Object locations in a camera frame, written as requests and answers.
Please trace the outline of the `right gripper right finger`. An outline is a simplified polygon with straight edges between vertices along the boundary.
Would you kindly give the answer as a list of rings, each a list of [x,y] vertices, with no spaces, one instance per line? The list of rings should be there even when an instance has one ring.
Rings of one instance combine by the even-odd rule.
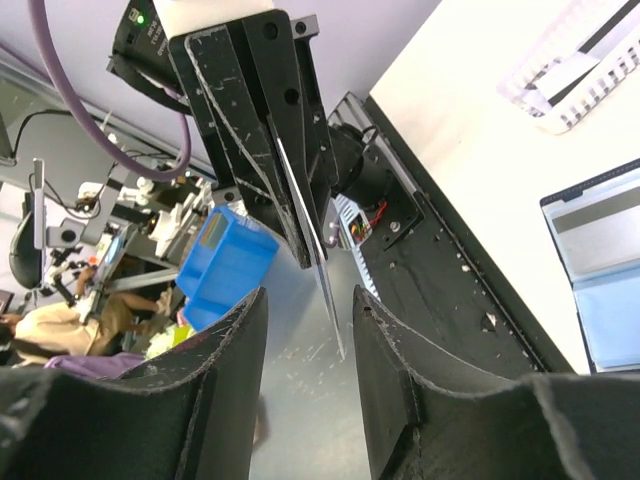
[[[635,479],[639,378],[484,371],[362,288],[354,350],[375,479]]]

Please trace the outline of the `blue card holder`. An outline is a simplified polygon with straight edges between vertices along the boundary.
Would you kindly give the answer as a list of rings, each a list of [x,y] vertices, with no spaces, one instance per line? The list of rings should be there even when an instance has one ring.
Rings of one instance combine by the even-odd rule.
[[[639,187],[633,160],[542,198],[592,373],[639,370],[639,206],[557,233],[552,220]]]

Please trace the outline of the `silver card black stripe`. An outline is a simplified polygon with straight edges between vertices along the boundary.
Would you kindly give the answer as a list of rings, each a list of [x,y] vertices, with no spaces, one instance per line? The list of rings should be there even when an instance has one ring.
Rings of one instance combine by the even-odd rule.
[[[640,188],[634,187],[625,192],[597,201],[552,220],[557,233],[573,230],[580,226],[616,215],[638,207],[640,204]]]

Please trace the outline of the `white plastic basket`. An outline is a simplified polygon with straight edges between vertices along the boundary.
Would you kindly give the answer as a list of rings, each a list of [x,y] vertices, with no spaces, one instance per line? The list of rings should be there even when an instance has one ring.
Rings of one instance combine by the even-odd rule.
[[[637,1],[570,1],[497,92],[536,128],[561,135],[638,68]]]

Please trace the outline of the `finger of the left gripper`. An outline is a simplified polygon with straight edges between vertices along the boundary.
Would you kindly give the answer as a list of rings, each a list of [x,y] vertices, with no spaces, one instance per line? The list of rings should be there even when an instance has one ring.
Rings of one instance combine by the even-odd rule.
[[[295,259],[310,260],[275,134],[281,137],[320,239],[339,173],[311,53],[317,27],[270,9],[243,18],[240,28],[246,51],[239,61],[266,137],[265,151],[251,155],[249,171],[239,178],[240,191],[253,219],[285,240]]]
[[[201,129],[216,128],[216,139],[222,144],[225,163],[242,199],[239,178],[249,171],[251,155],[266,149],[266,137],[239,61],[246,51],[244,44],[240,24],[204,28],[175,36],[169,42],[174,70],[186,90],[194,117]],[[311,265],[310,260],[297,262],[303,268]]]

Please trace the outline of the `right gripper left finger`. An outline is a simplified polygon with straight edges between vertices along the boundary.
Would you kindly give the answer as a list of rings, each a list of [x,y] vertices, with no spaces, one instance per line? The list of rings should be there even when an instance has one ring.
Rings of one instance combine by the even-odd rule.
[[[245,479],[268,328],[264,289],[115,379],[1,372],[5,479]]]

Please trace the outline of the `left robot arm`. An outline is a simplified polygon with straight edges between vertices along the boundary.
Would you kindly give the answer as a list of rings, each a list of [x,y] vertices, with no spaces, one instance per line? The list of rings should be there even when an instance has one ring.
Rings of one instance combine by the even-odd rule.
[[[171,27],[156,1],[132,1],[116,30],[110,71],[190,116],[217,188],[236,190],[250,218],[284,240],[302,268],[326,255],[329,201],[384,204],[390,169],[354,126],[328,121],[313,63],[315,16],[293,19],[269,1],[222,14],[206,2]]]

